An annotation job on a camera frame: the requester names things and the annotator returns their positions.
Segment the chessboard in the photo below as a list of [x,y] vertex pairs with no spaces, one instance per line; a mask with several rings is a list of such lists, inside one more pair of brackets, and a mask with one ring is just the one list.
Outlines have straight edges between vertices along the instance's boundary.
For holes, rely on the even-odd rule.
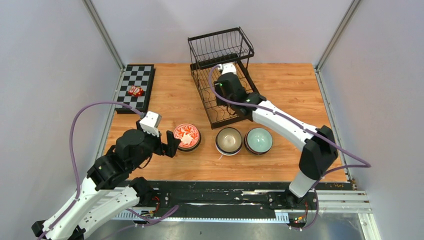
[[[117,101],[135,107],[140,112],[147,112],[149,107],[150,94],[152,92],[155,68],[153,64],[129,64],[125,68],[122,83],[120,85]],[[131,86],[141,87],[141,96],[132,96],[128,93]],[[115,111],[118,114],[132,114],[130,109],[116,105]]]

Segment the red plate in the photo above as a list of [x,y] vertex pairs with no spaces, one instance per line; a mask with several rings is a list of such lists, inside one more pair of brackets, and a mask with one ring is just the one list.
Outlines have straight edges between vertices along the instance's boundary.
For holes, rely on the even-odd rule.
[[197,127],[186,123],[177,126],[173,131],[173,136],[176,139],[181,139],[180,148],[190,149],[199,142],[200,132]]

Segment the wire basket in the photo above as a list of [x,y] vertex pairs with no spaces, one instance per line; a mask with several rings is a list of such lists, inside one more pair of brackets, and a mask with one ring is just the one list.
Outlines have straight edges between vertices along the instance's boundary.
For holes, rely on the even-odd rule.
[[[253,57],[253,47],[240,27],[217,31],[205,35],[188,38],[191,54],[191,75],[202,100],[207,118],[212,129],[233,124],[247,117],[236,115],[229,106],[217,105],[216,97],[209,86],[209,72],[217,64],[231,63],[237,68],[237,76],[241,85],[248,93],[258,89],[253,83],[247,66],[249,58]],[[242,63],[247,59],[246,67]],[[212,82],[216,81],[221,73],[215,69]]]
[[188,38],[192,68],[207,69],[217,64],[225,64],[247,59],[255,52],[250,40],[241,27],[212,32]]

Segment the white backdrop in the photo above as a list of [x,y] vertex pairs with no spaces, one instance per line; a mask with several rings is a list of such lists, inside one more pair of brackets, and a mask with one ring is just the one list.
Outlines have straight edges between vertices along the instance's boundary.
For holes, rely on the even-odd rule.
[[[34,240],[75,192],[69,129],[88,103],[112,99],[120,71],[82,1],[0,1],[0,239]],[[109,113],[76,123],[79,175],[93,164]]]
[[122,61],[188,63],[188,37],[240,26],[256,63],[316,64],[352,0],[93,0]]
[[341,142],[372,164],[350,171],[383,240],[424,236],[423,10],[363,0],[322,70]]

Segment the wooden table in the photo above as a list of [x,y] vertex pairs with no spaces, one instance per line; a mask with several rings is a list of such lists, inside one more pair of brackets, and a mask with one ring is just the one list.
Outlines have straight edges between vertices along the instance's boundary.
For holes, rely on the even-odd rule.
[[[272,149],[256,156],[243,147],[235,156],[223,156],[215,147],[220,131],[211,129],[188,64],[155,64],[149,110],[162,115],[159,130],[165,134],[183,123],[194,124],[202,134],[200,146],[193,152],[178,151],[174,158],[154,155],[144,169],[136,169],[130,178],[170,181],[264,181],[290,182],[299,171],[301,152],[288,140],[271,131]],[[262,95],[293,117],[317,126],[330,126],[323,99],[311,64],[250,64],[250,76]],[[138,116],[115,114],[106,142],[106,150],[126,130],[135,128]],[[242,135],[261,125],[244,120],[231,125]],[[341,166],[338,159],[332,168]],[[344,171],[336,171],[324,181],[344,182]]]

